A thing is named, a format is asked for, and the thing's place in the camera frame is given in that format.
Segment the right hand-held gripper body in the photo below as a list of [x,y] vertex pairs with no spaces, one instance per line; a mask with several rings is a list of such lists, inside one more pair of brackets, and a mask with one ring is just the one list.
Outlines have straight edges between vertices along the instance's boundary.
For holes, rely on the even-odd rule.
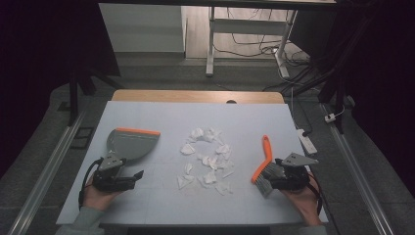
[[282,162],[285,176],[282,179],[270,180],[274,189],[298,191],[309,183],[307,165],[316,165],[317,160],[297,153],[291,153]]

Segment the orange hand brush gray bristles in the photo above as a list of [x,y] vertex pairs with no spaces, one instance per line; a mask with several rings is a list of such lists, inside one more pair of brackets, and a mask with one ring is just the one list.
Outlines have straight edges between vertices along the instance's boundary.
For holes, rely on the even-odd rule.
[[285,173],[280,165],[273,162],[271,143],[267,135],[262,136],[262,148],[265,160],[255,170],[251,182],[257,187],[260,194],[266,198],[273,191],[270,180],[282,179]]

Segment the gray dustpan with orange edge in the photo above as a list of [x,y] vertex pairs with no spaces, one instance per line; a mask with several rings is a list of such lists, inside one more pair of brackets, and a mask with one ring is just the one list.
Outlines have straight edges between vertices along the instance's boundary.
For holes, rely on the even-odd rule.
[[107,148],[121,159],[134,161],[149,154],[156,147],[160,136],[154,130],[117,127],[108,137]]

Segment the pile of white paper scraps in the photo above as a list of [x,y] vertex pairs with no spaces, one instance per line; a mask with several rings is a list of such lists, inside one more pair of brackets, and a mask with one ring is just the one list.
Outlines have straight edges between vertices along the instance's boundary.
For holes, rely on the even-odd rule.
[[235,172],[231,160],[232,147],[222,139],[222,131],[210,128],[193,129],[180,154],[187,161],[183,173],[176,177],[178,189],[198,183],[214,189],[219,195],[232,194],[229,177]]

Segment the person's left hand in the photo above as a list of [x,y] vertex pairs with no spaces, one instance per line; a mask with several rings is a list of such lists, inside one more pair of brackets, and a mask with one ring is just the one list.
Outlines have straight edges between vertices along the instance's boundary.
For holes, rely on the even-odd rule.
[[101,212],[105,211],[110,206],[112,201],[120,195],[120,192],[101,192],[92,184],[88,184],[84,190],[85,192],[82,205]]

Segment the person's right hand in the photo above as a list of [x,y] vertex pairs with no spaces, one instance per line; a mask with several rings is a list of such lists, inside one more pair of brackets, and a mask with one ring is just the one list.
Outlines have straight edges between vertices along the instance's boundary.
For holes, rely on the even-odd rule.
[[301,191],[296,192],[282,190],[281,193],[285,195],[296,208],[307,226],[322,225],[322,221],[317,212],[317,196],[311,189],[305,187]]

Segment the white power strip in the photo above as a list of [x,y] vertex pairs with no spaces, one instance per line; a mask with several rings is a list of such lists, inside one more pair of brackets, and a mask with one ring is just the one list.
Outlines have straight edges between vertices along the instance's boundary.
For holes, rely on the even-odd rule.
[[303,129],[298,129],[297,133],[298,133],[299,140],[300,140],[302,146],[304,147],[305,151],[309,155],[316,154],[317,149],[315,148],[315,146],[313,145],[313,143],[311,142],[309,137],[304,135],[305,131]]

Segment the wooden table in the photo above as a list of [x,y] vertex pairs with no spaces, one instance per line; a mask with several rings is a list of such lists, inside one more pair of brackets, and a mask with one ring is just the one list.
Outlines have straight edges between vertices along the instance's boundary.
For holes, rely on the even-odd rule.
[[112,101],[214,104],[284,104],[278,92],[119,89]]

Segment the white board table cover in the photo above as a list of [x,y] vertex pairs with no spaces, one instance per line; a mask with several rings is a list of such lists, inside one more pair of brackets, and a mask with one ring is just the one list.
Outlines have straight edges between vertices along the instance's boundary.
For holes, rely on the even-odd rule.
[[[264,159],[262,139],[269,138],[274,157],[301,153],[302,147],[285,104],[203,104],[110,102],[57,219],[71,224],[78,214],[78,192],[87,168],[108,152],[107,139],[118,127],[155,130],[156,147],[128,164],[123,175],[142,172],[134,189],[119,195],[105,212],[105,224],[127,226],[274,225],[296,223],[298,212],[279,191],[263,197],[251,178]],[[182,147],[192,130],[212,128],[230,147],[231,169],[216,179],[230,187],[223,193],[202,186],[209,173]]]

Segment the black metal stand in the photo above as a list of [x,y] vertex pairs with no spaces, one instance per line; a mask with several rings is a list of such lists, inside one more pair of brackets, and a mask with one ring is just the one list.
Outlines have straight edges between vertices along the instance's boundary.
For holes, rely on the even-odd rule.
[[78,67],[74,68],[69,74],[69,126],[73,126],[75,120],[79,115],[78,111],[78,92],[77,88],[80,87],[82,92],[86,95],[94,95],[96,87],[92,81],[92,76],[97,77],[101,81],[107,83],[115,90],[123,89],[123,86],[111,79],[109,76],[91,67]]
[[344,97],[345,97],[345,76],[342,74],[343,69],[340,66],[334,66],[326,73],[327,80],[322,90],[318,94],[320,103],[329,103],[332,98],[335,98],[335,120],[334,126],[343,134],[343,118],[342,114],[345,111]]

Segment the dark curtain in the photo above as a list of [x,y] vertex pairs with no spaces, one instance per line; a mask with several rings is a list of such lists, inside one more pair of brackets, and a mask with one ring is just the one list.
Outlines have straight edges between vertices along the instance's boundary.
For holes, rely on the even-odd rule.
[[49,107],[52,91],[119,76],[100,0],[0,0],[0,177]]
[[319,95],[354,101],[352,116],[415,197],[415,0],[340,0],[338,11],[299,11],[290,40],[331,72],[352,35],[367,28]]

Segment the white cabinet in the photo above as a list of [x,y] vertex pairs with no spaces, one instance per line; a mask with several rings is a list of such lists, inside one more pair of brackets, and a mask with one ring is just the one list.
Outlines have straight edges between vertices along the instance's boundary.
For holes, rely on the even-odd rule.
[[179,6],[99,4],[113,49],[121,53],[183,53]]

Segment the black rectangular floor frame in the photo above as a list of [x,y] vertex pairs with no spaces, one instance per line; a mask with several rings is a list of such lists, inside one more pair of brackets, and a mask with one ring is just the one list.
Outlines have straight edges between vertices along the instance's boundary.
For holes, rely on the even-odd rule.
[[94,134],[93,127],[79,127],[70,143],[70,148],[75,150],[85,150],[89,147]]

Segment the aluminium floor rail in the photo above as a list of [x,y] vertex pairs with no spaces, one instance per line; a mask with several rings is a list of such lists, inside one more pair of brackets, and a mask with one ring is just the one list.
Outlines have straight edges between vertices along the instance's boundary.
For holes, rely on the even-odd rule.
[[72,122],[72,125],[66,127],[7,235],[25,235],[46,196],[47,191],[67,154],[70,143],[84,120],[85,115],[86,110],[81,110],[78,117]]
[[338,148],[345,159],[346,166],[356,184],[364,204],[367,207],[367,210],[371,215],[379,235],[395,235],[392,225],[389,222],[377,196],[372,190],[366,176],[364,175],[357,159],[355,158],[355,154],[347,142],[346,137],[340,133],[338,128],[333,123],[330,122],[328,126],[330,127]]

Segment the white metal desk frame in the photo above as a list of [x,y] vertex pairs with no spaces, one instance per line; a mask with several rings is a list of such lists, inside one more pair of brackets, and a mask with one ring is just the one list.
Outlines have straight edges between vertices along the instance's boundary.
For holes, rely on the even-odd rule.
[[206,76],[213,76],[213,41],[216,33],[236,33],[236,34],[262,34],[262,35],[276,35],[281,37],[281,43],[277,49],[272,49],[278,70],[282,78],[289,78],[289,72],[283,60],[283,53],[285,46],[289,39],[289,35],[296,17],[296,10],[288,10],[287,17],[283,22],[274,21],[260,21],[260,20],[231,20],[231,19],[217,19],[215,17],[215,8],[209,8],[208,22],[208,48],[207,48],[207,65]]

